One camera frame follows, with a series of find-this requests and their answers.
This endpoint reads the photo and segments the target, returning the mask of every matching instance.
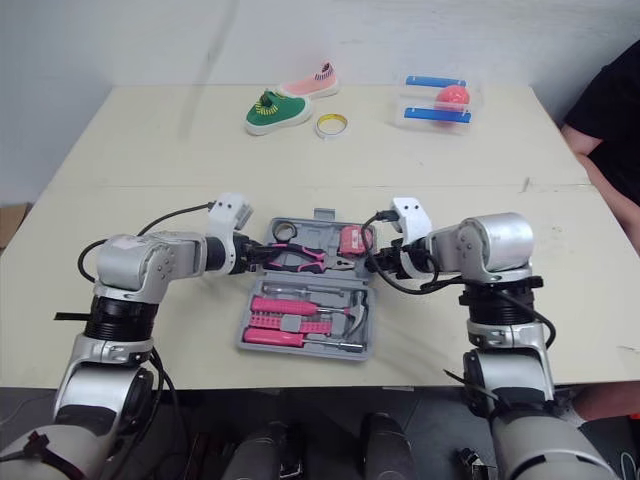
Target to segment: black wrist strap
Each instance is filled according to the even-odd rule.
[[[86,477],[78,467],[49,450],[47,445],[49,445],[49,438],[46,435],[40,435],[34,430],[29,435],[29,441],[22,447],[21,451],[0,457],[0,463],[11,460],[40,459],[42,463],[66,475],[69,480],[85,480]]]

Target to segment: pink tape measure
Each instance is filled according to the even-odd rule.
[[[349,225],[344,227],[340,232],[340,255],[359,256],[365,253],[364,244],[360,232],[362,228],[359,225]],[[365,233],[367,243],[371,246],[373,243],[373,235],[369,230]]]

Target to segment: gray plastic tool case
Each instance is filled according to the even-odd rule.
[[[265,244],[276,243],[273,237],[273,226],[279,222],[291,222],[297,229],[297,235],[289,243],[296,243],[308,248],[319,248],[328,255],[339,254],[340,232],[349,225],[357,223],[341,223],[334,221],[335,211],[330,209],[315,209],[313,219],[299,218],[274,218],[269,224]],[[363,361],[371,356],[373,348],[373,326],[375,318],[375,292],[368,286],[372,274],[365,268],[365,256],[349,257],[355,261],[353,270],[326,270],[324,273],[292,273],[283,271],[263,270],[258,277],[250,295],[249,302],[238,329],[236,344],[238,348],[247,350],[260,350],[265,352],[289,353],[294,355],[309,355],[313,357],[336,358],[341,360]],[[310,260],[301,258],[293,253],[284,252],[278,257],[278,262],[285,265],[300,265]],[[272,289],[288,289],[286,292],[274,292]],[[341,338],[351,328],[354,319],[343,313],[316,313],[312,317],[296,318],[297,315],[288,315],[281,322],[280,330],[298,333],[300,321],[330,321],[331,334],[318,333],[305,334],[309,340],[343,341],[350,344],[364,346],[362,352],[346,351],[333,345],[321,345],[304,343],[302,347],[290,347],[279,345],[264,345],[244,341],[244,334],[250,327],[252,314],[251,303],[255,296],[275,299],[301,300],[313,302],[325,307],[349,307],[357,297],[356,293],[362,292],[365,305],[364,316],[361,325],[346,339]]]

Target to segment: cardboard box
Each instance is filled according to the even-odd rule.
[[[0,208],[0,251],[9,245],[28,211],[28,203]]]

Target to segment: beige tabletop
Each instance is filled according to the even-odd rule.
[[[635,318],[640,262],[528,87],[488,86],[465,136],[392,125],[392,90],[345,87],[315,102],[342,113],[347,135],[322,141],[312,122],[254,138],[243,131],[258,87],[114,89],[0,258],[0,379],[55,387],[82,325],[57,311],[88,311],[91,285],[75,267],[89,242],[135,232],[169,211],[223,191],[255,213],[262,239],[275,216],[335,208],[362,222],[393,196],[418,197],[434,226],[516,211],[536,235],[536,307],[554,321],[557,383],[640,379]],[[197,212],[165,229],[204,232]],[[397,234],[380,229],[384,240]],[[93,258],[88,259],[93,268]],[[413,298],[376,280],[374,354],[364,363],[239,351],[234,335],[254,274],[174,282],[154,338],[178,388],[445,385],[460,372],[467,312],[459,287]]]

